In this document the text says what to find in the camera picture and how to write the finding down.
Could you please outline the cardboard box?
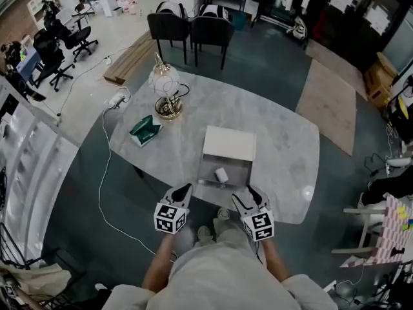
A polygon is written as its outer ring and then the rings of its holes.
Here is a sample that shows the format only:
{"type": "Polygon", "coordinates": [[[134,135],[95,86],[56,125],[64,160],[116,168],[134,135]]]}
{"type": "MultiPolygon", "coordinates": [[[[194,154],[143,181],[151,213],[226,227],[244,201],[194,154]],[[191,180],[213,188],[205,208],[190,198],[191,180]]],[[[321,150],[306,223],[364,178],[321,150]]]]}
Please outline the cardboard box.
{"type": "Polygon", "coordinates": [[[364,73],[367,98],[378,109],[386,107],[391,100],[391,87],[394,78],[398,75],[392,63],[381,53],[377,52],[377,59],[364,73]]]}

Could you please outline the black standing fan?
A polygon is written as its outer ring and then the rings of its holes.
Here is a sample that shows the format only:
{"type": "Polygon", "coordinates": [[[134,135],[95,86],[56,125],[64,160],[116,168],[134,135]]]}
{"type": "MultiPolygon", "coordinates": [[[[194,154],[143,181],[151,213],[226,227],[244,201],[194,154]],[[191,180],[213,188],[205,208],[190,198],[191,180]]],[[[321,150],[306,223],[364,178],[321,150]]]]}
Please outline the black standing fan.
{"type": "Polygon", "coordinates": [[[413,74],[406,78],[399,93],[387,105],[390,124],[409,142],[413,138],[413,103],[407,105],[403,98],[413,99],[413,74]]]}

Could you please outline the person's white shirt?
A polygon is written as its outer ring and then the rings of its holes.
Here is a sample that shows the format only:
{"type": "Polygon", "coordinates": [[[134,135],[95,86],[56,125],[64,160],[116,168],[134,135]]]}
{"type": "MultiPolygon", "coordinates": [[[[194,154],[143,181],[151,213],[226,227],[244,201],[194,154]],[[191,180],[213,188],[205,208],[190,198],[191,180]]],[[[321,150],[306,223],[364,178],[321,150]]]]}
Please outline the person's white shirt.
{"type": "Polygon", "coordinates": [[[118,285],[102,310],[338,310],[305,274],[279,282],[252,251],[207,245],[172,266],[158,293],[118,285]]]}

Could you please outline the white black backpack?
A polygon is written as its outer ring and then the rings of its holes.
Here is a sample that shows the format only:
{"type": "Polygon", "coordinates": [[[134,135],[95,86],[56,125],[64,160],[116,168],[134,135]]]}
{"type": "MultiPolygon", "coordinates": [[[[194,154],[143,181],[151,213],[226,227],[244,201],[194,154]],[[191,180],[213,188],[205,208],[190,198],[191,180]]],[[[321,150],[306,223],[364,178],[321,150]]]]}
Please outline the white black backpack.
{"type": "Polygon", "coordinates": [[[198,16],[216,17],[228,20],[228,11],[223,6],[205,4],[199,9],[198,16]]]}
{"type": "Polygon", "coordinates": [[[156,9],[156,13],[175,14],[181,18],[187,18],[188,14],[182,3],[175,3],[172,1],[161,2],[156,9]]]}

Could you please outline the white bookshelf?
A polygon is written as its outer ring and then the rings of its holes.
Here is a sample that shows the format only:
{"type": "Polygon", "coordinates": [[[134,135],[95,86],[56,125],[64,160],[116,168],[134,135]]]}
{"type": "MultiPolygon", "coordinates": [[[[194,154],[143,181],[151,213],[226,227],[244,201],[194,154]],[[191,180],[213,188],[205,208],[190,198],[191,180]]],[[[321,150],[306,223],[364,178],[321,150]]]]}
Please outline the white bookshelf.
{"type": "Polygon", "coordinates": [[[40,20],[43,19],[42,0],[30,0],[26,6],[35,24],[37,24],[40,20]]]}

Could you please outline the teal bin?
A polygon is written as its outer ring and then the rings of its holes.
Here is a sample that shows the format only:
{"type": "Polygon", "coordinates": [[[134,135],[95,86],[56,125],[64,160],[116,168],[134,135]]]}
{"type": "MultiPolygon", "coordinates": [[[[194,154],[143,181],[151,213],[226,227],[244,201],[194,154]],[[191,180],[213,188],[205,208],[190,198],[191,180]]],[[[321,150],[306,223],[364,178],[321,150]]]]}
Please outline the teal bin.
{"type": "Polygon", "coordinates": [[[247,21],[246,14],[244,12],[231,10],[229,16],[235,30],[242,31],[247,21]]]}

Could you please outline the white power strip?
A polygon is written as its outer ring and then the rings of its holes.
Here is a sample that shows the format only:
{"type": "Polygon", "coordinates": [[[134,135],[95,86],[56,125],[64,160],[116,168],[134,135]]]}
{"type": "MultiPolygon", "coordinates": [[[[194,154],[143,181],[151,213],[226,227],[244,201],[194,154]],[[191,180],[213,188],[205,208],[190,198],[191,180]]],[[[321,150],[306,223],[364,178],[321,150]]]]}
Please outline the white power strip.
{"type": "Polygon", "coordinates": [[[108,101],[107,107],[109,109],[116,109],[122,103],[128,103],[131,98],[131,92],[128,87],[119,87],[115,95],[108,101]]]}

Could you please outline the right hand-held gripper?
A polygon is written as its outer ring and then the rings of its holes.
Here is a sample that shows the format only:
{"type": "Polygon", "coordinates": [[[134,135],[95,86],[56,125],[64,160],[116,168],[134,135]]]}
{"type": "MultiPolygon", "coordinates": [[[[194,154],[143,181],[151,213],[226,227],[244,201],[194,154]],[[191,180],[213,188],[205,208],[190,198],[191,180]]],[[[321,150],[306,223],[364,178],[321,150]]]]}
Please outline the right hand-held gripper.
{"type": "Polygon", "coordinates": [[[253,242],[260,242],[274,236],[274,215],[270,210],[268,196],[258,187],[248,185],[247,189],[252,196],[252,205],[247,207],[236,195],[232,195],[232,202],[241,217],[244,229],[253,242]]]}

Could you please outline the black office chair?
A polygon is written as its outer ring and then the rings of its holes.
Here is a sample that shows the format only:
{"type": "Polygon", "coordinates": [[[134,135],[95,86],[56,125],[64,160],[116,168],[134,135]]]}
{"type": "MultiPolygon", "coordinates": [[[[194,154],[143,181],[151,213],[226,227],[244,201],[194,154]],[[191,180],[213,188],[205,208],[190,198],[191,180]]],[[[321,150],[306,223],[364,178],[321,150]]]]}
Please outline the black office chair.
{"type": "Polygon", "coordinates": [[[35,34],[33,46],[39,54],[43,65],[41,67],[40,75],[35,80],[35,85],[38,87],[43,80],[49,78],[53,74],[54,78],[49,84],[54,85],[54,90],[58,92],[59,89],[57,84],[61,78],[74,78],[65,72],[69,68],[75,68],[75,65],[71,63],[66,68],[61,68],[62,64],[65,62],[63,51],[60,49],[56,38],[45,29],[41,29],[35,34]]]}
{"type": "Polygon", "coordinates": [[[88,52],[90,56],[92,51],[89,49],[89,46],[92,44],[98,44],[98,40],[88,41],[88,37],[91,34],[91,27],[87,26],[85,28],[81,28],[75,32],[71,32],[65,25],[61,23],[60,20],[55,19],[50,24],[50,29],[64,44],[66,49],[72,50],[74,55],[74,62],[77,62],[77,58],[82,51],[88,52]]]}

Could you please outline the blue table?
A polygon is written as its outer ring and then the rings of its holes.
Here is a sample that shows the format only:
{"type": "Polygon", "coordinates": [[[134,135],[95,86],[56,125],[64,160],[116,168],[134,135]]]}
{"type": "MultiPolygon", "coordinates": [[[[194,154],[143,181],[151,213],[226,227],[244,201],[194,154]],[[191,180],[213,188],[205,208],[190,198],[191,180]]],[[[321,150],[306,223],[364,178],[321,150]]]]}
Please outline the blue table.
{"type": "Polygon", "coordinates": [[[35,48],[29,48],[25,58],[16,66],[16,70],[20,76],[29,81],[38,63],[41,62],[41,57],[35,48]]]}

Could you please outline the white box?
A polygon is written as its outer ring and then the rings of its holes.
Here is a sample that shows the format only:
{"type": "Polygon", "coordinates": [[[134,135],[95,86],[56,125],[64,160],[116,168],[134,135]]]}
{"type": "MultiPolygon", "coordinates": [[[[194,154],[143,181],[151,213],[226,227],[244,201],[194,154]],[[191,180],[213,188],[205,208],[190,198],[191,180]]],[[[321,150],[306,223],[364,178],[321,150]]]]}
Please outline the white box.
{"type": "Polygon", "coordinates": [[[206,128],[198,180],[229,187],[246,187],[250,183],[256,157],[253,132],[209,125],[206,128]],[[214,171],[223,167],[229,180],[219,183],[214,171]]]}

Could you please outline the person's left forearm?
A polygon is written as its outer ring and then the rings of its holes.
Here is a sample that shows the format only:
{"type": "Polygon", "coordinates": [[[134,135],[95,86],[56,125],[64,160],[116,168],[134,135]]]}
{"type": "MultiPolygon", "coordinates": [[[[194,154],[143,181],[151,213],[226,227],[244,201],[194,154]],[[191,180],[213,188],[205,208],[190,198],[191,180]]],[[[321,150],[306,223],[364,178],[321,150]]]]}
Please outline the person's left forearm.
{"type": "Polygon", "coordinates": [[[168,284],[171,272],[171,254],[174,247],[175,235],[165,234],[160,246],[143,278],[142,288],[154,293],[160,292],[168,284]]]}

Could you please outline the person's light trousers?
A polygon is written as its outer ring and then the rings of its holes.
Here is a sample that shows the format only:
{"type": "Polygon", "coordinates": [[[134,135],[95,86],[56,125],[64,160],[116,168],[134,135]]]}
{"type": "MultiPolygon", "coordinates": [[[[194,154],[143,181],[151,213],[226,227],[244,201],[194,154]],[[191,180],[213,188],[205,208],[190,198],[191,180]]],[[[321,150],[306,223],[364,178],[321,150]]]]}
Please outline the person's light trousers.
{"type": "Polygon", "coordinates": [[[216,237],[213,237],[213,240],[208,243],[200,243],[197,239],[194,248],[219,244],[227,245],[234,249],[243,249],[246,251],[252,250],[248,236],[233,221],[221,221],[218,218],[214,218],[213,226],[216,237]]]}

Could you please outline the gold globe table lamp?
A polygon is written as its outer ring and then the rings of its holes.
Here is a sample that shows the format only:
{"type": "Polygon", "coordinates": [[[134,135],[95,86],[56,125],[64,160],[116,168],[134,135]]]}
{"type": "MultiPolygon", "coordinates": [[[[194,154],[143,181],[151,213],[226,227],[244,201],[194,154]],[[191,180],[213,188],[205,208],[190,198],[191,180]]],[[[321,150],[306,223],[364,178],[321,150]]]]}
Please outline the gold globe table lamp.
{"type": "Polygon", "coordinates": [[[155,111],[164,120],[176,119],[183,111],[182,98],[189,94],[188,85],[181,82],[178,71],[162,60],[158,52],[154,53],[155,64],[148,77],[149,89],[159,98],[155,111]]]}

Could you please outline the wooden board stack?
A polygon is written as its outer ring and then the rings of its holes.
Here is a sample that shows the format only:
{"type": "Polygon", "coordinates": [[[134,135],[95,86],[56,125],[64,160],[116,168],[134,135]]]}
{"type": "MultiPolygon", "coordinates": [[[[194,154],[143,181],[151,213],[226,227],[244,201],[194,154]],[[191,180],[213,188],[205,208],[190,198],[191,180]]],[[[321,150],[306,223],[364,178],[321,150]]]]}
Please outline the wooden board stack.
{"type": "Polygon", "coordinates": [[[156,41],[152,39],[150,32],[146,31],[109,66],[103,74],[104,80],[122,86],[136,73],[148,56],[154,55],[155,51],[157,51],[156,41]]]}

